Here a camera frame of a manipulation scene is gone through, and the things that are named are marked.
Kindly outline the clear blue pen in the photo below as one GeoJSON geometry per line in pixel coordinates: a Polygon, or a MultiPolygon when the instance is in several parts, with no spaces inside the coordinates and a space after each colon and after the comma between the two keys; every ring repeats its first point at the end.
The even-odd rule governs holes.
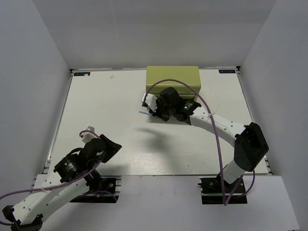
{"type": "Polygon", "coordinates": [[[147,110],[142,110],[142,109],[140,109],[140,110],[139,110],[139,113],[141,113],[141,114],[143,114],[143,115],[147,115],[147,116],[152,116],[152,114],[151,114],[149,111],[147,111],[147,110]]]}

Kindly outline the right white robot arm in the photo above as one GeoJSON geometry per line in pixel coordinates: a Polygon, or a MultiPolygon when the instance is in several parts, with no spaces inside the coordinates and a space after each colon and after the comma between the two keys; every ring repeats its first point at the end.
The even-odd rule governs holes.
{"type": "Polygon", "coordinates": [[[243,125],[210,113],[206,107],[194,100],[185,100],[177,91],[168,87],[159,93],[156,100],[155,116],[167,121],[170,117],[179,122],[214,132],[215,123],[218,137],[234,148],[233,159],[223,168],[223,176],[218,178],[218,188],[230,191],[235,181],[245,172],[252,172],[269,151],[269,146],[261,127],[252,122],[243,125]]]}

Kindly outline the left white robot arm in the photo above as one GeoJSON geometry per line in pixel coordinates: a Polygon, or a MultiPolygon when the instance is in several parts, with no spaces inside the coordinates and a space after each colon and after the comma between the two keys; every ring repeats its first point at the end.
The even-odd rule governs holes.
{"type": "Polygon", "coordinates": [[[12,231],[38,231],[55,211],[80,195],[107,193],[109,182],[96,170],[107,163],[122,145],[104,135],[83,135],[83,147],[71,150],[54,166],[39,188],[15,192],[29,195],[15,205],[4,207],[2,213],[12,231]]]}

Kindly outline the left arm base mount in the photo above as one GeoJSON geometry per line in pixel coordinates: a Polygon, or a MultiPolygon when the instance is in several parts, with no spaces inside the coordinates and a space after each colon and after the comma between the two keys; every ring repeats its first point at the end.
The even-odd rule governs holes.
{"type": "Polygon", "coordinates": [[[94,193],[83,193],[71,203],[115,204],[120,196],[121,176],[102,177],[100,189],[94,193]]]}

